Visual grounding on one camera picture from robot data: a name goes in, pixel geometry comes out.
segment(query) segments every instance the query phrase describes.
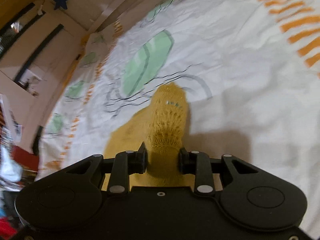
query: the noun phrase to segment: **white bedsheet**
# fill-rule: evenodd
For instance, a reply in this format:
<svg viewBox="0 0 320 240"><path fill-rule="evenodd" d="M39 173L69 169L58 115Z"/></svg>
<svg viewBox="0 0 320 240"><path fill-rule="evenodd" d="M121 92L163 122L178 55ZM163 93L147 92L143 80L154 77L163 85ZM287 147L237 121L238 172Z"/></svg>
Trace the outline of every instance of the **white bedsheet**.
<svg viewBox="0 0 320 240"><path fill-rule="evenodd" d="M318 0L305 1L318 11ZM307 68L296 53L317 36L289 44L297 30L282 33L268 10L257 0L166 2L119 38L96 81L95 67L107 49L99 40L103 32L93 34L86 52L96 52L96 61L74 74L70 86L84 81L83 92L72 90L76 100L62 97L53 111L41 140L39 178L55 171L52 163L63 168L103 153L110 133L146 107L158 85L175 81L190 102L186 146L215 157L232 153L300 187L308 199L301 228L319 237L320 80L318 65ZM149 71L150 64L159 70ZM131 69L137 67L144 68L142 77ZM51 126L54 114L60 116Z"/></svg>

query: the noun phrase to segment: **bed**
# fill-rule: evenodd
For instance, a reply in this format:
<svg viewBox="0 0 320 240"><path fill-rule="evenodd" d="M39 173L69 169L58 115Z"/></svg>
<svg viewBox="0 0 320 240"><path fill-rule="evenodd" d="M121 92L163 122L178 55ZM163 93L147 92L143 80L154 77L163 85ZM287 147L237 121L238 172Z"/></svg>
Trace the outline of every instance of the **bed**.
<svg viewBox="0 0 320 240"><path fill-rule="evenodd" d="M103 153L175 82L190 108L186 149L230 153L297 185L301 228L319 237L319 1L137 0L100 19L44 129L38 179Z"/></svg>

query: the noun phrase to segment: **screw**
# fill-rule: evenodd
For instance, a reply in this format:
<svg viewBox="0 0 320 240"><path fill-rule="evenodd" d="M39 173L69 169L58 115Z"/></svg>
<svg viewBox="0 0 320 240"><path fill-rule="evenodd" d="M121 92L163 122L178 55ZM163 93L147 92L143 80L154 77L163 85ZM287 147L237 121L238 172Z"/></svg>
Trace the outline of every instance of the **screw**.
<svg viewBox="0 0 320 240"><path fill-rule="evenodd" d="M200 185L197 187L197 191L199 191L201 193L210 193L213 191L213 187L211 187L209 185Z"/></svg>
<svg viewBox="0 0 320 240"><path fill-rule="evenodd" d="M125 188L121 185L114 185L109 188L109 191L111 193L116 193L116 194L123 193L124 190L125 190Z"/></svg>

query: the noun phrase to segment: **yellow fabric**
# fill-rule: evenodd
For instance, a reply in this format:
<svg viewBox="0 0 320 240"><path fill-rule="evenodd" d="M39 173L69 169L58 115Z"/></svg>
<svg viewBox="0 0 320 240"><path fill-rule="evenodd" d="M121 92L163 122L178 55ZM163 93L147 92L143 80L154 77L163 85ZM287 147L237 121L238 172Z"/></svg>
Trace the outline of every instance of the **yellow fabric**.
<svg viewBox="0 0 320 240"><path fill-rule="evenodd" d="M112 133L104 158L119 152L138 150L145 142L148 166L144 174L130 176L130 186L192 186L193 175L181 175L178 153L186 125L188 104L183 89L174 83L158 88L146 108L137 112L126 124Z"/></svg>

